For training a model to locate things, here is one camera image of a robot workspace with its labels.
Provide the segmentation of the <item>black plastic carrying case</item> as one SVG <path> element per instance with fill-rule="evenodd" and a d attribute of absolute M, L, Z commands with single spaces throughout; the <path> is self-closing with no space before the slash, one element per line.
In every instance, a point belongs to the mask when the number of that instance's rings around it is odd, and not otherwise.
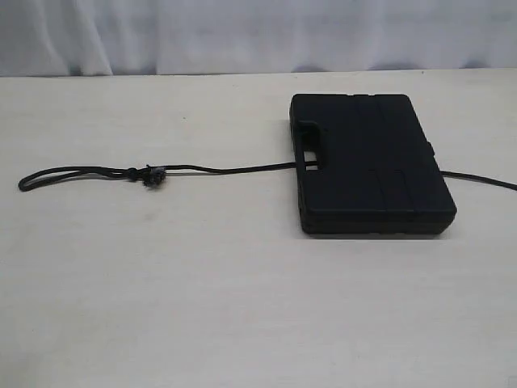
<path fill-rule="evenodd" d="M 306 234 L 437 235 L 454 221 L 407 95 L 296 94 L 289 122 Z"/>

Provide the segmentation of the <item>white backdrop curtain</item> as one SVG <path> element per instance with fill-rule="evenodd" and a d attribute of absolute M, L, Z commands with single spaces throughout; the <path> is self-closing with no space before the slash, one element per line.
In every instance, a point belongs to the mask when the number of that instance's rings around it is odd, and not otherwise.
<path fill-rule="evenodd" d="M 513 67 L 513 1 L 4 1 L 4 76 Z"/>

